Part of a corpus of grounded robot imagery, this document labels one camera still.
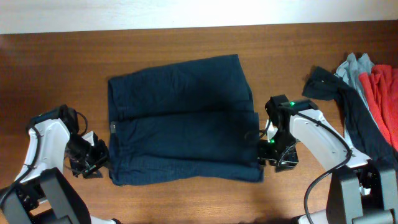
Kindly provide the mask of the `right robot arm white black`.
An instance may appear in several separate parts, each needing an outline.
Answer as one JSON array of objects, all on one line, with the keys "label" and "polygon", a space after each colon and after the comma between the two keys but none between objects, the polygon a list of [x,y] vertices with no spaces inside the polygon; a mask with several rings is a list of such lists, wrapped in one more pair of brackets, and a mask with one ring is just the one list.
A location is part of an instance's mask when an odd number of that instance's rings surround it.
[{"label": "right robot arm white black", "polygon": [[[280,95],[270,98],[265,109],[269,120],[263,131],[267,138],[257,144],[259,163],[277,172],[291,170],[299,163],[296,145],[301,142],[325,169],[306,190],[304,215],[292,223],[397,223],[397,179],[391,165],[349,146],[310,100]],[[327,176],[326,208],[310,213],[310,192]]]}]

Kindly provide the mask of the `navy blue shorts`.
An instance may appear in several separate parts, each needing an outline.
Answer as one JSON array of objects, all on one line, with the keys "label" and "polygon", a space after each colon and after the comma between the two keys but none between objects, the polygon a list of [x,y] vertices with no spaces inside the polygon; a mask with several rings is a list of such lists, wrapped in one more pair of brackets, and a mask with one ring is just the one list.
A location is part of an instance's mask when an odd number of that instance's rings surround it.
[{"label": "navy blue shorts", "polygon": [[255,140],[259,116],[237,55],[111,78],[108,108],[115,185],[263,180]]}]

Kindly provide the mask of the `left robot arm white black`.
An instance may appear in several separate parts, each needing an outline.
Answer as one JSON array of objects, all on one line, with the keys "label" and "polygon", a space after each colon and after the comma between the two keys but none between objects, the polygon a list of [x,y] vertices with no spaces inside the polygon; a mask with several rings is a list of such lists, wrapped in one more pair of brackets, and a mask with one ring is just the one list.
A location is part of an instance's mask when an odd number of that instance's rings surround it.
[{"label": "left robot arm white black", "polygon": [[8,223],[118,224],[119,220],[92,216],[63,175],[68,170],[85,179],[101,177],[111,168],[109,149],[93,131],[81,132],[73,108],[61,105],[32,118],[26,131],[29,147],[14,182],[1,189],[1,211]]}]

